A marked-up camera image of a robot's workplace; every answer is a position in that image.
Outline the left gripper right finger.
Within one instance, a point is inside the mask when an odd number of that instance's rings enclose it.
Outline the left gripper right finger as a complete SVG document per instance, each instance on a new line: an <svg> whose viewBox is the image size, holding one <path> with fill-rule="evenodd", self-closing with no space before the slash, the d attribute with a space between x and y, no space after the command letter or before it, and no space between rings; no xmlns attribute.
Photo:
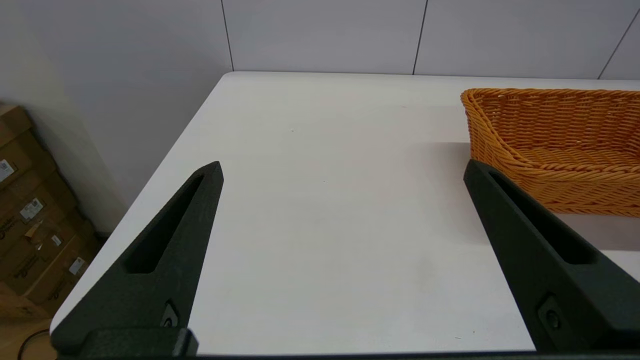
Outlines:
<svg viewBox="0 0 640 360"><path fill-rule="evenodd" d="M538 351L638 353L635 278L494 167L463 180Z"/></svg>

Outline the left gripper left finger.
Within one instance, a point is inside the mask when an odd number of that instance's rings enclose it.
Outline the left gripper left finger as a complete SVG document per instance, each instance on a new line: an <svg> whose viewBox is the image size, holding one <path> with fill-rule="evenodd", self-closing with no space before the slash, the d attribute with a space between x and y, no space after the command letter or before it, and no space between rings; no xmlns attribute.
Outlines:
<svg viewBox="0 0 640 360"><path fill-rule="evenodd" d="M181 357L224 176L194 171L53 329L60 357Z"/></svg>

